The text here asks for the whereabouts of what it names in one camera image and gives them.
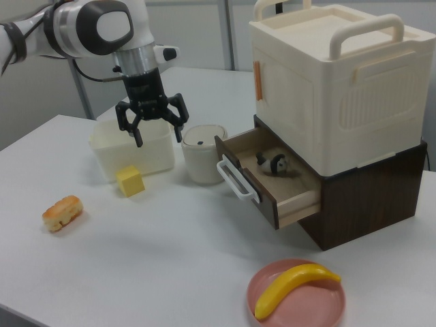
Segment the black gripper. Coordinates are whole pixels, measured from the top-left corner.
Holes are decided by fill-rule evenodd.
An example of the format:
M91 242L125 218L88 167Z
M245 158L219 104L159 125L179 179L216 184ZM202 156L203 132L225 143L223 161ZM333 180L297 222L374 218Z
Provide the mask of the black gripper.
M140 148L143 145L142 136L138 129L140 121L164 119L173 126L176 141L180 143L182 141L181 132L189 119L189 113L180 93L172 97L167 97L164 94L159 69L155 68L140 75L124 76L123 82L129 103L119 102L115 106L119 129L127 131L134 138L136 146ZM176 108L178 116L168 106ZM127 119L129 109L135 113L132 123Z

